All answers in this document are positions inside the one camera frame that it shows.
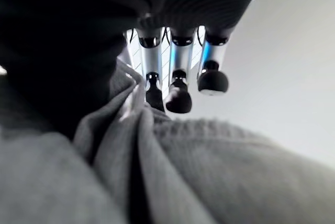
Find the black joint cap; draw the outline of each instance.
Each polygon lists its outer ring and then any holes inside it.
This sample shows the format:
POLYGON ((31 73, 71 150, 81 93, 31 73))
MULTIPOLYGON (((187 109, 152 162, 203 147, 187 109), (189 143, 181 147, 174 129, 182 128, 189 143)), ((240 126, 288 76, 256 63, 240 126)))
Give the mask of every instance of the black joint cap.
POLYGON ((170 93, 166 98, 166 108, 172 113, 189 113, 192 109, 192 99, 187 91, 187 85, 176 80, 170 86, 170 93))
POLYGON ((198 79, 198 90, 211 96, 227 92, 228 86, 227 76, 217 70, 208 70, 198 79))
POLYGON ((146 92, 146 100, 152 108, 164 112, 163 94, 155 85, 151 85, 146 92))

